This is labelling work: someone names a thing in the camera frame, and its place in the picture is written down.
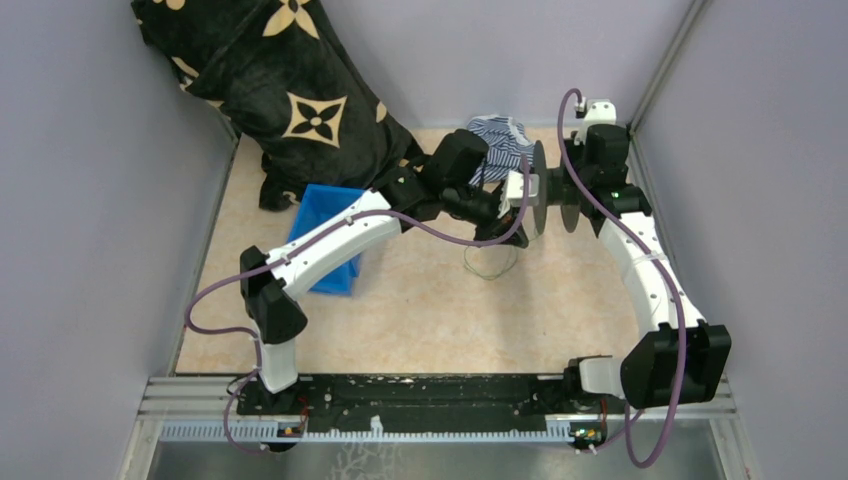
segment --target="blue and white striped fabric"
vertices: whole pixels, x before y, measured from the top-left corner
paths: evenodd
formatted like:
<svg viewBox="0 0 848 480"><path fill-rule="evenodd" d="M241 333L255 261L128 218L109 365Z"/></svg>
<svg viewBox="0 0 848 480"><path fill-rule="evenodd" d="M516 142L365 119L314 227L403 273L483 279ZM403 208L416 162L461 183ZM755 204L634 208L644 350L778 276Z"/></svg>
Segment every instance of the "blue and white striped fabric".
<svg viewBox="0 0 848 480"><path fill-rule="evenodd" d="M527 155L527 160L533 165L533 142L527 139L524 125L512 117L474 117L468 122L467 128L489 144L485 169L481 165L471 178L470 184L479 184L484 170L484 183L501 181L511 170L520 171L521 154Z"/></svg>

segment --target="white wall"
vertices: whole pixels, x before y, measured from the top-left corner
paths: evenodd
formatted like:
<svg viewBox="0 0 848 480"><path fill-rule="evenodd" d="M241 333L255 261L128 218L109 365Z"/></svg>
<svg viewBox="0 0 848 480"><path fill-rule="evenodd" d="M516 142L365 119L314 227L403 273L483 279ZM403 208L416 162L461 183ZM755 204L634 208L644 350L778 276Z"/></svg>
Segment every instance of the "white wall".
<svg viewBox="0 0 848 480"><path fill-rule="evenodd" d="M629 119L690 0L323 0L362 76L409 127L501 113L553 125L579 85Z"/></svg>
<svg viewBox="0 0 848 480"><path fill-rule="evenodd" d="M767 479L846 478L848 3L714 2L640 133Z"/></svg>
<svg viewBox="0 0 848 480"><path fill-rule="evenodd" d="M111 479L231 144L128 1L4 1L0 45L0 477Z"/></svg>

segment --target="patterned blanket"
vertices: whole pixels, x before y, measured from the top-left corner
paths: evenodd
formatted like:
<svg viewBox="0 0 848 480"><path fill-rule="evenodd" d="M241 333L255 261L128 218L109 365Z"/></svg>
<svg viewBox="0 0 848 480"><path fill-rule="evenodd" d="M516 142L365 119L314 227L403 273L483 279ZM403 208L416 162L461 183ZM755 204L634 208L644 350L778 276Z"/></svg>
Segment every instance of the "patterned blanket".
<svg viewBox="0 0 848 480"><path fill-rule="evenodd" d="M287 208L308 183L364 188L420 155L319 0L133 0L132 8L181 88L262 147L260 208Z"/></svg>

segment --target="beige tabletop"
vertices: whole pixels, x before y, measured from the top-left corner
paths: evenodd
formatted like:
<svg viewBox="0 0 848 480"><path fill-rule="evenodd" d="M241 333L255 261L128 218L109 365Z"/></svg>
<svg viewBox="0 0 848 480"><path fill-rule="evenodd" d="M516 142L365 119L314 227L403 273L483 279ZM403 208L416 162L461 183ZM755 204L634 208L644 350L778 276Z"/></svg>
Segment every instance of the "beige tabletop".
<svg viewBox="0 0 848 480"><path fill-rule="evenodd" d="M413 132L432 151L449 130ZM555 129L527 129L541 140L549 166L558 161ZM242 138L209 246L200 286L238 273L241 252L286 242L297 208L257 207L259 146ZM442 215L430 222L472 238L474 227ZM525 219L535 236L532 218ZM554 373L573 357L624 355L637 341L636 320L612 257L585 219L566 233L556 207L547 229L518 252L515 266L486 281L463 266L465 247L419 231L362 255L352 297L307 294L309 325L297 337L297 363L309 373ZM481 273L502 269L512 247L469 249ZM250 326L238 285L206 297L195 322L207 328ZM243 372L255 363L243 334L186 332L177 371Z"/></svg>

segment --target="blue box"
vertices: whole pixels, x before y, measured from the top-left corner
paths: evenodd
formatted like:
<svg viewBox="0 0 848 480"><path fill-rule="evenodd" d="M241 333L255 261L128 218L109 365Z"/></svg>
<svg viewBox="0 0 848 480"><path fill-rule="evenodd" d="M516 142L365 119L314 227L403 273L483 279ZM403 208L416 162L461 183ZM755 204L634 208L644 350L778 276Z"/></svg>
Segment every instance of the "blue box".
<svg viewBox="0 0 848 480"><path fill-rule="evenodd" d="M303 192L300 210L294 219L294 226L289 233L288 241L296 240L313 228L333 218L345 208L353 205L365 190L357 188L328 187L326 185L309 184ZM359 260L357 255L345 262L339 268L328 273L324 278L309 289L310 292L327 293L330 295L352 295L353 281L359 276Z"/></svg>

